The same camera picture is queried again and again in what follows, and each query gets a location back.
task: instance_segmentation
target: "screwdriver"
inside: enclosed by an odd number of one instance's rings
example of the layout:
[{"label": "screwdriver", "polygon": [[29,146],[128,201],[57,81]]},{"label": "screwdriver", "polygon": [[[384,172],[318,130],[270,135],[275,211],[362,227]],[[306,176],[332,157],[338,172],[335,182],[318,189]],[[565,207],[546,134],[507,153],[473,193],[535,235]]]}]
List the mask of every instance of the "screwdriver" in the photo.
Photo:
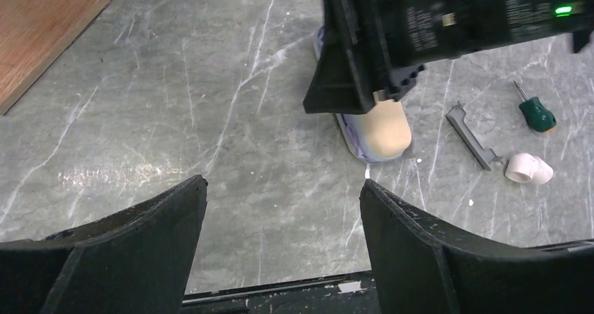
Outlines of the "screwdriver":
[{"label": "screwdriver", "polygon": [[522,111],[528,127],[540,133],[545,133],[554,129],[557,125],[557,119],[555,119],[553,113],[546,109],[538,97],[528,99],[522,86],[520,86],[517,81],[513,81],[513,85],[524,99],[524,102],[518,107]]}]

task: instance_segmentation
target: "screwdriver shaft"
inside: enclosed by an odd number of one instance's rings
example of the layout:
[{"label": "screwdriver shaft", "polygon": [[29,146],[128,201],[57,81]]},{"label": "screwdriver shaft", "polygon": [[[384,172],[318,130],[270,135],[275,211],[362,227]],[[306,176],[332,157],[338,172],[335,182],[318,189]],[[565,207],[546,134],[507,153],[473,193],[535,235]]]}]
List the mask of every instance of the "screwdriver shaft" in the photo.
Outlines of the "screwdriver shaft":
[{"label": "screwdriver shaft", "polygon": [[522,96],[522,98],[524,98],[525,101],[528,100],[528,96],[526,95],[526,93],[522,89],[522,86],[520,86],[520,84],[517,81],[513,81],[513,85],[516,87],[516,89],[518,90],[518,92],[520,93],[520,95]]}]

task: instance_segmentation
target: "paint speck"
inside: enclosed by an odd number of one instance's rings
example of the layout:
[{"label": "paint speck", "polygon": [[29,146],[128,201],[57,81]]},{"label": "paint speck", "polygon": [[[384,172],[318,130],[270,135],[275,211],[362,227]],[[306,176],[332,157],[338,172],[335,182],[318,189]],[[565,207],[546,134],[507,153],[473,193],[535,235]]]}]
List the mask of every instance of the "paint speck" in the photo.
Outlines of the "paint speck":
[{"label": "paint speck", "polygon": [[340,289],[339,294],[354,293],[365,290],[365,288],[361,288],[360,281],[344,282],[342,284],[338,284],[338,289]]}]

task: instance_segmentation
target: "beige foam object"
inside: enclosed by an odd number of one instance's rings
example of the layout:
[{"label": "beige foam object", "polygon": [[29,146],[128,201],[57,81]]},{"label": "beige foam object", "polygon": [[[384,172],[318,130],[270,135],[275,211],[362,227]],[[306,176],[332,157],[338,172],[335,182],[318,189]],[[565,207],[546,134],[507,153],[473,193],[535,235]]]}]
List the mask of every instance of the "beige foam object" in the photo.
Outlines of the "beige foam object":
[{"label": "beige foam object", "polygon": [[519,153],[509,159],[505,177],[518,183],[531,183],[537,186],[553,178],[554,171],[538,156]]},{"label": "beige foam object", "polygon": [[401,102],[376,99],[375,106],[360,121],[369,148],[381,158],[401,155],[413,141]]}]

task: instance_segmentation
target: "green led light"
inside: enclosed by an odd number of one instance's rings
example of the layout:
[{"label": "green led light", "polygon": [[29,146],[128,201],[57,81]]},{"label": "green led light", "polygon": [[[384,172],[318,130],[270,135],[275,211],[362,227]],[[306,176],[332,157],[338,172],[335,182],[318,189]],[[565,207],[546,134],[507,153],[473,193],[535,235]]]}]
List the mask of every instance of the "green led light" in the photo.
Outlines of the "green led light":
[{"label": "green led light", "polygon": [[569,16],[569,14],[571,14],[571,12],[572,12],[571,6],[563,6],[563,7],[559,7],[557,9],[555,9],[555,14],[557,15],[557,17]]}]

